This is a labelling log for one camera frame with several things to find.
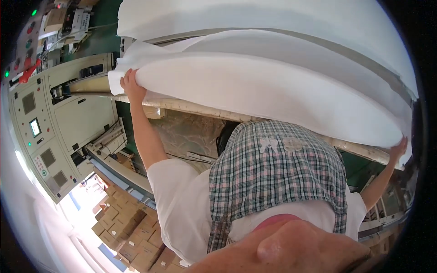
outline hand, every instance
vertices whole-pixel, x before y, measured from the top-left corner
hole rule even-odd
[[[407,151],[408,139],[407,137],[402,137],[401,143],[397,146],[393,146],[390,148],[390,161],[393,160],[393,163],[399,162],[401,156],[405,154]]]
[[[142,104],[144,97],[146,96],[147,89],[139,86],[135,81],[135,75],[138,69],[129,69],[124,77],[120,78],[120,85],[128,95],[129,102],[131,104]]]

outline machine panel door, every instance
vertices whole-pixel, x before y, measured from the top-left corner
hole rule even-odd
[[[12,97],[17,127],[31,155],[55,136],[45,101],[44,78],[32,81]]]
[[[68,164],[57,138],[52,138],[39,147],[31,158],[47,188],[55,196],[56,203],[80,182]]]
[[[116,120],[113,101],[108,97],[79,97],[54,112],[69,152],[87,144],[103,133],[106,125],[110,126]]]

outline floor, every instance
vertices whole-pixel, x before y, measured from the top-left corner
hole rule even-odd
[[[100,0],[93,8],[94,14],[91,16],[90,27],[116,23],[118,21],[118,7],[121,2],[122,0]],[[76,53],[64,57],[63,61],[92,54],[119,52],[120,38],[116,34],[116,24],[92,30],[92,35],[83,42],[80,49]],[[126,148],[138,154],[133,138],[130,105],[118,101],[116,105],[118,115],[123,118],[128,135]],[[191,151],[214,158],[217,157],[215,138],[219,135],[224,121],[177,111],[166,111],[164,118],[150,120],[150,122],[161,136],[167,153],[186,158],[187,152]],[[371,174],[378,174],[384,168],[379,163],[371,162],[347,152],[342,152],[342,156],[348,177],[347,183],[350,186],[357,187],[358,190],[366,184]],[[139,166],[142,165],[139,156],[135,157],[135,162]],[[202,172],[209,167],[205,163],[188,162],[198,172]]]

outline red lever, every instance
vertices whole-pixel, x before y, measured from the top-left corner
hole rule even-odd
[[[21,76],[18,79],[19,83],[27,83],[27,81],[29,80],[30,76],[32,75],[33,71],[38,67],[38,65],[41,64],[41,59],[36,59],[36,63],[34,66],[32,66],[31,68],[25,70],[23,72],[23,76]]]

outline white fabric sheet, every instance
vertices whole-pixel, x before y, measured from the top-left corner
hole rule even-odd
[[[379,76],[311,42],[269,31],[225,31],[164,48],[136,41],[109,73],[140,68],[146,99],[176,97],[317,133],[389,147],[410,136],[411,109]],[[401,159],[405,163],[411,149]]]
[[[118,36],[140,41],[213,28],[274,28],[348,47],[398,74],[418,97],[407,50],[376,0],[124,0]]]

